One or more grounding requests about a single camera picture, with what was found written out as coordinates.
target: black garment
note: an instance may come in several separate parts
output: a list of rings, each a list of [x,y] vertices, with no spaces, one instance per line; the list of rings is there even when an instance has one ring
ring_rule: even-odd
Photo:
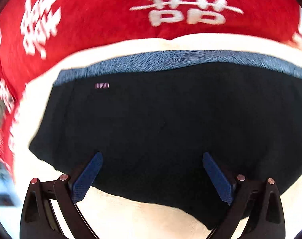
[[[212,229],[228,205],[204,152],[250,179],[274,178],[281,193],[302,174],[302,80],[231,63],[78,79],[53,87],[30,150],[65,173],[100,151],[93,186]]]

